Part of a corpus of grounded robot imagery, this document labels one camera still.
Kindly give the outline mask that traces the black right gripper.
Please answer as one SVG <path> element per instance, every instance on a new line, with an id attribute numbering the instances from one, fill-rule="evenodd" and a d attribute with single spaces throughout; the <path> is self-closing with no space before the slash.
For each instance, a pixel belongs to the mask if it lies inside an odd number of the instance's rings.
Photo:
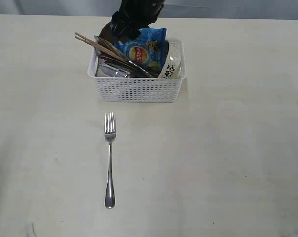
<path id="1" fill-rule="evenodd" d="M 163 7 L 164 0 L 123 0 L 111 18 L 110 29 L 119 32 L 120 40 L 134 40 L 141 34 L 139 23 L 156 22 Z"/>

